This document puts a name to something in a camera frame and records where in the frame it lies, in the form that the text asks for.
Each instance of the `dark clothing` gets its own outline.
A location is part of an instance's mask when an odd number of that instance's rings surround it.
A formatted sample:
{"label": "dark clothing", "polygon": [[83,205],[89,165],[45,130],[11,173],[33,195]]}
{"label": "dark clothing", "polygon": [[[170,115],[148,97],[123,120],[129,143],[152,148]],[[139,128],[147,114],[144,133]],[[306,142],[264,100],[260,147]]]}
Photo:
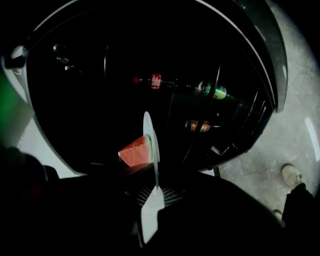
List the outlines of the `dark clothing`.
{"label": "dark clothing", "polygon": [[141,247],[157,253],[278,252],[279,246],[292,243],[285,240],[294,237],[296,241],[298,236],[301,244],[311,232],[308,229],[318,231],[314,198],[304,184],[287,196],[283,228],[269,209],[231,182],[200,172],[173,175],[172,170],[159,176],[160,186],[163,191],[174,188],[182,196],[159,211],[158,230],[144,244],[137,198],[141,201],[149,196],[154,186],[147,188],[154,184],[152,168],[129,176],[106,170],[58,179],[54,169],[42,166],[34,157],[14,150],[7,153],[0,164],[5,220],[1,230],[8,245],[80,245],[76,249],[91,253]]}

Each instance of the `red watermelon flesh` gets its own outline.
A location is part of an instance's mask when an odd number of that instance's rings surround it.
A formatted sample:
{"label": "red watermelon flesh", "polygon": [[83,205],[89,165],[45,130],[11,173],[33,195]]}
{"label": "red watermelon flesh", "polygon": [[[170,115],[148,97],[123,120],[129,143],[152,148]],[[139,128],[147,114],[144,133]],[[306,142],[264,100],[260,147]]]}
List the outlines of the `red watermelon flesh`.
{"label": "red watermelon flesh", "polygon": [[130,167],[152,163],[152,146],[149,135],[143,135],[118,152],[119,157]]}

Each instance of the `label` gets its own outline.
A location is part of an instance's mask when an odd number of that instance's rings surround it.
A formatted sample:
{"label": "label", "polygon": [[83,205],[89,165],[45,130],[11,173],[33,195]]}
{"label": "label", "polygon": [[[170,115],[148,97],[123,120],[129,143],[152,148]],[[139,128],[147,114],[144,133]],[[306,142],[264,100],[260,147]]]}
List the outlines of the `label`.
{"label": "label", "polygon": [[151,88],[159,89],[161,85],[161,74],[152,74]]}

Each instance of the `tile floor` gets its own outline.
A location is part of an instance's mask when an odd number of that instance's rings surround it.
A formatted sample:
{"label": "tile floor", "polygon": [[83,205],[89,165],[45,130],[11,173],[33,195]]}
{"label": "tile floor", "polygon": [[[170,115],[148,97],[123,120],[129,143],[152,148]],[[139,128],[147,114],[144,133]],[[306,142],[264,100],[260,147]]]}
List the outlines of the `tile floor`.
{"label": "tile floor", "polygon": [[270,209],[283,210],[289,188],[281,166],[297,166],[307,189],[315,194],[320,181],[320,69],[305,38],[276,4],[268,2],[279,24],[288,61],[284,111],[274,114],[252,149],[221,165],[229,180]]}

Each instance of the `can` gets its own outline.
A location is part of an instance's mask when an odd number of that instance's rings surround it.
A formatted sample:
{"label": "can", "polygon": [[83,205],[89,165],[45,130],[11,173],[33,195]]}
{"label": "can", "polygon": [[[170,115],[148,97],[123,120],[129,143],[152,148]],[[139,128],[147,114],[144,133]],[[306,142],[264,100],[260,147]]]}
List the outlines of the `can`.
{"label": "can", "polygon": [[[185,122],[185,128],[189,130],[190,132],[194,132],[198,126],[198,120],[189,120]],[[205,133],[209,131],[210,129],[210,124],[208,121],[204,121],[203,125],[200,129],[200,133]]]}

